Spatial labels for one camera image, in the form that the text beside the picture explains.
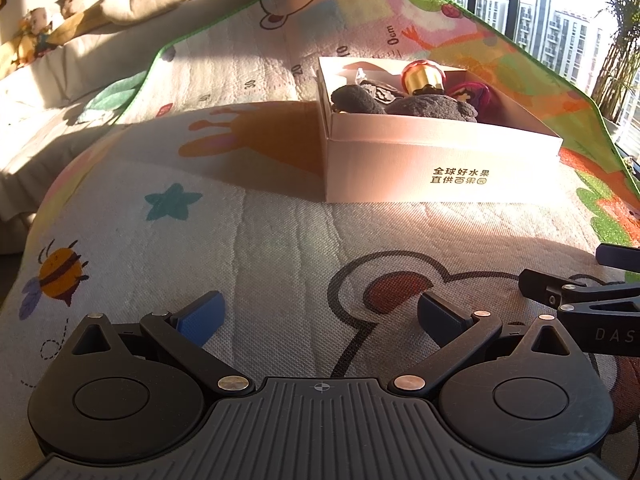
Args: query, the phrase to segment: play mat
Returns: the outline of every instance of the play mat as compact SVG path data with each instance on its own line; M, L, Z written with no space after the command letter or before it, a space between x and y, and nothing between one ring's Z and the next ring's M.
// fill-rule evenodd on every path
M563 139L549 206L322 202L319 56L465 68ZM637 190L593 103L449 0L260 0L162 49L110 133L55 181L0 313L0 478L41 458L33 387L83 316L136 322L208 290L228 305L205 348L265 376L378 376L436 349L417 295L504 322L525 268L585 283L601 242L640 244ZM603 460L638 468L640 361L590 356L611 392Z

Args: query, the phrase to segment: white box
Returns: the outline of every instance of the white box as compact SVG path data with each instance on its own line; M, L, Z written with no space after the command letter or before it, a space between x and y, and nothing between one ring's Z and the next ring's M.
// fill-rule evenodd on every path
M319 59L327 202L545 204L556 199L562 139L495 89L502 112L494 122L500 125L332 111L332 92L352 84L358 68L368 79L401 88L406 65L389 59ZM446 87L480 81L465 70L444 70Z

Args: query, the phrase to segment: black clamp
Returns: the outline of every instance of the black clamp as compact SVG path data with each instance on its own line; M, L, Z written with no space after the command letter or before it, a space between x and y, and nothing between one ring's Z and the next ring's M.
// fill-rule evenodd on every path
M200 348L194 327L211 322L185 322L223 305L210 292L139 324L85 317L31 396L50 455L29 478L613 478L588 454L612 402L553 316L503 325L424 293L418 320L441 348L386 389L267 378L256 390Z
M640 272L640 250L601 244L596 261ZM554 308L558 320L583 352L640 357L640 283L585 286L525 269L518 287L525 298Z
M156 456L216 400L254 391L199 346L223 310L222 295L209 292L174 316L155 312L136 324L86 316L31 394L28 417L44 453L100 464Z

